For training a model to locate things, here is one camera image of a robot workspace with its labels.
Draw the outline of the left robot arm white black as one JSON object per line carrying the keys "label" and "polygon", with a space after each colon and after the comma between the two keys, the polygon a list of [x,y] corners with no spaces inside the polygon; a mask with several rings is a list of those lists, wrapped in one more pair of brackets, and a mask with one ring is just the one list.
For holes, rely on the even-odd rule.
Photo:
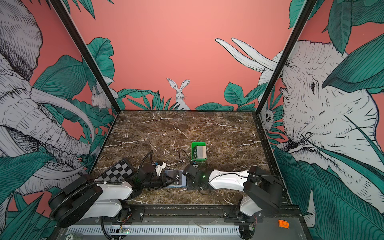
{"label": "left robot arm white black", "polygon": [[161,190],[180,182],[176,171],[166,171],[165,164],[151,164],[135,169],[126,161],[108,168],[97,178],[84,175],[49,200],[50,219],[60,228],[70,227],[88,218],[111,218],[125,223],[133,211],[127,204],[144,189]]}

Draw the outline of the blue leather card holder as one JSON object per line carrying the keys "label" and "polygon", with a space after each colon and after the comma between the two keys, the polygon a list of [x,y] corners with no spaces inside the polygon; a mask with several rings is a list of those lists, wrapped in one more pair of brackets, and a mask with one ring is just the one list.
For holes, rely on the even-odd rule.
{"label": "blue leather card holder", "polygon": [[167,186],[168,189],[187,187],[187,179],[186,176],[183,175],[182,170],[165,170],[165,174],[175,180],[173,183]]}

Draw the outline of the green plastic card tray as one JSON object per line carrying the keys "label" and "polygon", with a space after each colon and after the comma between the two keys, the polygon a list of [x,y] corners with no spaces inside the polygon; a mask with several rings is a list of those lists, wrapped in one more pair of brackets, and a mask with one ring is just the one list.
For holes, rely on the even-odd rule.
{"label": "green plastic card tray", "polygon": [[197,152],[196,148],[197,148],[197,146],[206,146],[206,148],[207,148],[207,145],[204,142],[193,142],[193,143],[191,143],[191,160],[192,161],[196,161],[196,162],[204,162],[204,161],[206,161],[207,158],[203,159],[203,160],[196,159],[196,152]]}

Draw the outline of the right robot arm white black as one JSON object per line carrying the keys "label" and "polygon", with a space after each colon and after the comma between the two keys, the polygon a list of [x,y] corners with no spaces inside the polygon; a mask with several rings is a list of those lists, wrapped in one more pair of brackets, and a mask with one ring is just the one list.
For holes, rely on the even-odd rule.
{"label": "right robot arm white black", "polygon": [[183,170],[187,182],[197,190],[234,190],[246,196],[240,200],[235,214],[243,221],[256,218],[258,214],[277,214],[280,210],[285,186],[276,176],[252,166],[247,171],[223,172],[200,170],[190,164]]}

